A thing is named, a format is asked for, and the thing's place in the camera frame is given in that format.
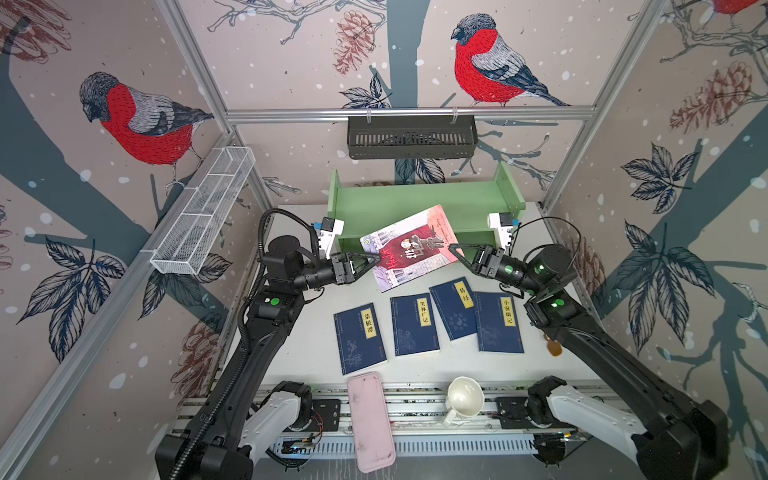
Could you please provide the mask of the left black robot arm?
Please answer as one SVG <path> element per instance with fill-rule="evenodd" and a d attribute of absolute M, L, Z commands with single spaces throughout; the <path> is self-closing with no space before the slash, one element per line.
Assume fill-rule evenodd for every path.
<path fill-rule="evenodd" d="M 250 479 L 285 429 L 310 421 L 308 385 L 283 381 L 256 406 L 259 387 L 306 304 L 305 292 L 354 283 L 380 257 L 324 256 L 313 226 L 272 208 L 259 220 L 257 261 L 255 284 L 236 316 L 238 348 L 183 433 L 160 442 L 155 462 L 162 479 Z"/>

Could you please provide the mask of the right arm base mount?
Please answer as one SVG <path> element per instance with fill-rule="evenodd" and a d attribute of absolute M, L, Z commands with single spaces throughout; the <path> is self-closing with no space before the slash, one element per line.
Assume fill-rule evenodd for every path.
<path fill-rule="evenodd" d="M 556 420 L 538 422 L 531 418 L 527 409 L 527 397 L 497 397 L 495 403 L 497 412 L 494 418 L 500 423 L 503 430 L 522 429 L 554 429 L 557 431 L 571 431 L 575 427 Z"/>

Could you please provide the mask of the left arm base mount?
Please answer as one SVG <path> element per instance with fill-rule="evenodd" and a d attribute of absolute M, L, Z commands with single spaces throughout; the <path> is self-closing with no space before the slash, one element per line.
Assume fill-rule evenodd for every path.
<path fill-rule="evenodd" d="M 285 433 L 337 432 L 341 417 L 341 401 L 338 399 L 314 399 L 308 417 L 300 417 L 294 425 L 284 429 Z"/>

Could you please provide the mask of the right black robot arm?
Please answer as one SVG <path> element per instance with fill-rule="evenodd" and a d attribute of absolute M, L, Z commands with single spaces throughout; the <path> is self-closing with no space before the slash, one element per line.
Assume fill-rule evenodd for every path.
<path fill-rule="evenodd" d="M 729 464 L 728 418 L 710 400 L 697 402 L 622 348 L 566 290 L 578 274 L 576 249 L 547 243 L 525 257 L 507 242 L 459 238 L 449 251 L 472 274 L 510 289 L 531 325 L 577 356 L 626 404 L 620 410 L 580 393 L 556 376 L 528 389 L 527 410 L 538 425 L 561 422 L 601 440 L 648 479 L 714 479 Z"/>

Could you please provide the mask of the red pink Hamlet book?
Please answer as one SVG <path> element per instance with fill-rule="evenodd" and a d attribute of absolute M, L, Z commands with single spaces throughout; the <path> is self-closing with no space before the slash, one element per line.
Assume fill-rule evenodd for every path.
<path fill-rule="evenodd" d="M 365 252 L 380 257 L 372 272 L 382 293 L 457 262 L 456 255 L 449 250 L 457 242 L 441 205 L 360 239 Z"/>

